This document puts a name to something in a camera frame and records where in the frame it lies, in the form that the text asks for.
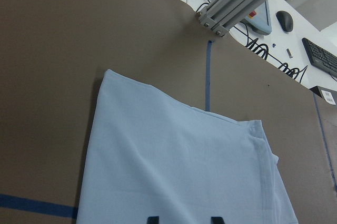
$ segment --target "blue tape line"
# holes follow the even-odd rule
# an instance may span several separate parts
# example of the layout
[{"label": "blue tape line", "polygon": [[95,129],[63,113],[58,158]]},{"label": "blue tape line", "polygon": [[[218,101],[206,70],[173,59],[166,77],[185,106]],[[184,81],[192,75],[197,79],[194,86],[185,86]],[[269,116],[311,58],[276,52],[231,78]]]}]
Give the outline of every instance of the blue tape line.
[{"label": "blue tape line", "polygon": [[205,87],[205,110],[210,111],[210,88],[211,88],[211,48],[212,41],[208,41],[206,50],[206,87]]},{"label": "blue tape line", "polygon": [[323,137],[323,141],[324,141],[325,152],[326,152],[326,156],[327,156],[328,162],[329,162],[329,167],[330,167],[332,181],[333,181],[333,184],[334,184],[334,187],[335,187],[335,191],[337,192],[336,177],[335,177],[335,173],[334,173],[334,170],[333,170],[333,167],[332,167],[332,163],[331,163],[331,158],[330,158],[330,153],[329,153],[329,149],[328,149],[328,144],[326,143],[326,137],[325,137],[325,133],[324,133],[323,125],[322,125],[322,119],[321,119],[321,115],[320,115],[320,110],[319,110],[318,105],[317,105],[316,95],[314,93],[312,95],[314,96],[314,102],[315,102],[316,112],[317,112],[318,121],[319,121],[320,127],[321,127],[321,132],[322,132],[322,137]]},{"label": "blue tape line", "polygon": [[78,208],[76,207],[69,207],[32,199],[19,198],[4,194],[0,194],[0,207],[73,219],[77,218],[78,212]]}]

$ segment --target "red button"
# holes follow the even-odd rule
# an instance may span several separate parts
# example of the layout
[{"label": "red button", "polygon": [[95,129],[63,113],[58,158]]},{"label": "red button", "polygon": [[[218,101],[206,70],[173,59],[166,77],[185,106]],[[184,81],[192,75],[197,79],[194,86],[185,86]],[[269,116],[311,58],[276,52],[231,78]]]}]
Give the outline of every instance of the red button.
[{"label": "red button", "polygon": [[255,15],[256,15],[256,11],[254,10],[253,12],[251,12],[251,13],[249,14],[249,17],[252,18],[252,17],[254,17]]}]

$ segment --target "cardboard surface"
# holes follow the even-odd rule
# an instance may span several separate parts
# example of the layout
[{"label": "cardboard surface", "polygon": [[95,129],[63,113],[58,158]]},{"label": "cardboard surface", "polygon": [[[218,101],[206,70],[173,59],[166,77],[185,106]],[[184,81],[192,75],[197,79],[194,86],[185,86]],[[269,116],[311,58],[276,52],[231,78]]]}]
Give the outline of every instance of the cardboard surface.
[{"label": "cardboard surface", "polygon": [[0,208],[0,223],[33,223],[33,224],[75,224],[75,220],[57,216],[42,215],[34,212],[17,211]]},{"label": "cardboard surface", "polygon": [[[311,92],[232,37],[202,27],[186,4],[0,0],[0,17],[0,193],[76,206],[104,71],[203,109],[206,46],[215,40],[211,111],[262,119],[300,223],[337,222]],[[17,223],[16,212],[2,218]]]},{"label": "cardboard surface", "polygon": [[337,106],[328,104],[319,96],[316,96],[316,101],[321,116],[326,147],[330,155],[332,169],[335,175],[337,175]]}]

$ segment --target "light blue cloth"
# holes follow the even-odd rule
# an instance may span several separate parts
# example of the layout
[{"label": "light blue cloth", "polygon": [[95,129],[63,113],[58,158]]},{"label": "light blue cloth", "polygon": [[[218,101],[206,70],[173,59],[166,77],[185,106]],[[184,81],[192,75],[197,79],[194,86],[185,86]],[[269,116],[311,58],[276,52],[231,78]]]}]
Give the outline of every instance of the light blue cloth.
[{"label": "light blue cloth", "polygon": [[276,163],[261,121],[204,112],[108,70],[77,223],[297,223]]}]

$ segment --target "white desk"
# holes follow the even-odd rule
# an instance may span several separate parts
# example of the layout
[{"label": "white desk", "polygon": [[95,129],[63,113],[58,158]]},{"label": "white desk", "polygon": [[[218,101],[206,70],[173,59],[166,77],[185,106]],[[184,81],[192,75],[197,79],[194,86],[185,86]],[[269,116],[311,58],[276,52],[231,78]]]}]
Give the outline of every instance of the white desk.
[{"label": "white desk", "polygon": [[[196,10],[200,4],[205,0],[182,0],[189,4],[194,10]],[[337,82],[332,77],[323,72],[320,69],[312,66],[309,62],[308,56],[302,44],[302,38],[306,37],[322,48],[328,50],[332,54],[337,55],[337,47],[328,41],[314,26],[312,26],[302,15],[300,15],[293,7],[291,7],[284,0],[269,0],[269,8],[272,23],[272,33],[268,36],[263,36],[253,32],[249,28],[249,35],[252,39],[259,38],[258,43],[265,43],[269,47],[269,53],[276,57],[279,61],[287,62],[289,68],[297,67],[303,69],[308,65],[308,68],[302,78],[301,84],[306,88],[313,86],[322,86],[332,90],[337,90]],[[284,10],[291,14],[294,20],[294,29],[290,33],[285,33],[278,20],[276,19],[276,12]],[[245,27],[242,24],[237,24],[237,28],[246,33]],[[235,28],[230,30],[230,34],[241,44],[246,45],[246,36],[237,31]],[[286,49],[289,49],[293,58],[289,58]],[[268,57],[267,61],[276,67],[280,66],[280,63]]]},{"label": "white desk", "polygon": [[[302,38],[306,37],[322,48],[337,55],[337,47],[328,41],[311,23],[309,23],[302,15],[300,15],[293,7],[284,0],[268,0],[270,9],[270,18],[272,23],[272,33],[263,36],[253,32],[249,28],[249,35],[252,39],[259,38],[258,43],[265,43],[269,47],[269,53],[276,57],[281,62],[287,62],[289,68],[297,67],[303,69],[306,65],[308,68],[303,76],[301,84],[307,88],[313,86],[322,86],[332,90],[337,90],[337,82],[324,71],[312,66],[305,52]],[[291,14],[294,20],[294,29],[290,33],[282,30],[279,21],[276,18],[276,13],[280,10],[287,11]],[[246,32],[242,24],[237,24],[237,28]],[[241,44],[246,45],[246,36],[237,31],[235,28],[230,30],[230,34]],[[293,58],[290,58],[286,52],[289,49]],[[267,61],[276,67],[280,66],[272,57],[268,57]]]}]

